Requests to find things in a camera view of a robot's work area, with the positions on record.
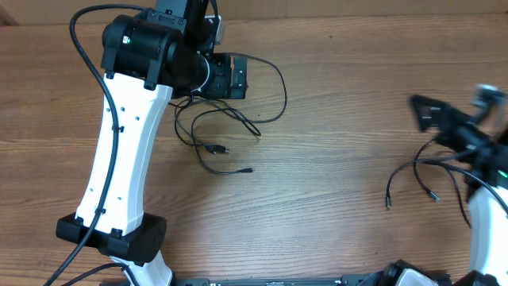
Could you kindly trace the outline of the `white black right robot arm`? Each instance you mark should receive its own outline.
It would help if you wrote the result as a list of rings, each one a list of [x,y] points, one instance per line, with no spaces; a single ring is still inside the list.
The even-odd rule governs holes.
[[[479,95],[473,102],[479,111],[473,115],[437,99],[409,99],[420,131],[437,128],[434,141],[455,152],[450,157],[418,158],[413,164],[460,173],[468,186],[471,254],[468,274],[457,282],[462,285],[507,284],[507,135],[494,139],[479,128],[503,99],[501,91]]]

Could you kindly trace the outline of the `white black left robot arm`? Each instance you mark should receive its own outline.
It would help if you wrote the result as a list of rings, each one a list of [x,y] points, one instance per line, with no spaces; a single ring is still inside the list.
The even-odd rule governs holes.
[[[131,285],[169,285],[161,246],[163,217],[144,210],[144,182],[156,132],[175,96],[241,99],[246,74],[214,55],[222,19],[216,2],[121,5],[102,34],[102,62],[91,72],[104,94],[102,124],[81,203],[56,236],[110,257]]]

